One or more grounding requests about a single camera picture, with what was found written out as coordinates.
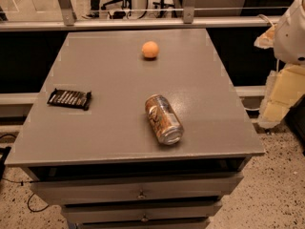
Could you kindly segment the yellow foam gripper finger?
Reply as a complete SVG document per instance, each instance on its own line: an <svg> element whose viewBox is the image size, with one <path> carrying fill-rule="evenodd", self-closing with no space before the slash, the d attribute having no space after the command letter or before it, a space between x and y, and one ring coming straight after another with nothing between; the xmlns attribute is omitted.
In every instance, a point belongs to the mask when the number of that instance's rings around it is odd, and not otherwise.
<svg viewBox="0 0 305 229"><path fill-rule="evenodd" d="M305 67L286 64L279 72L271 71L259 108L258 125L272 129L305 94Z"/></svg>
<svg viewBox="0 0 305 229"><path fill-rule="evenodd" d="M269 49L274 46L275 26L269 27L265 32L256 38L254 45L260 49Z"/></svg>

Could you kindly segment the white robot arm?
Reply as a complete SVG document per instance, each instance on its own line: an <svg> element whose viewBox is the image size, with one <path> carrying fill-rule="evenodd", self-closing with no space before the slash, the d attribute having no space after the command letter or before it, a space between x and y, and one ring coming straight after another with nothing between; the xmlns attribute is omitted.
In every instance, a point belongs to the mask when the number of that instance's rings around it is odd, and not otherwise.
<svg viewBox="0 0 305 229"><path fill-rule="evenodd" d="M294 0L254 45L273 48L276 58L277 67L267 77L258 117L261 128L272 129L305 94L305 0Z"/></svg>

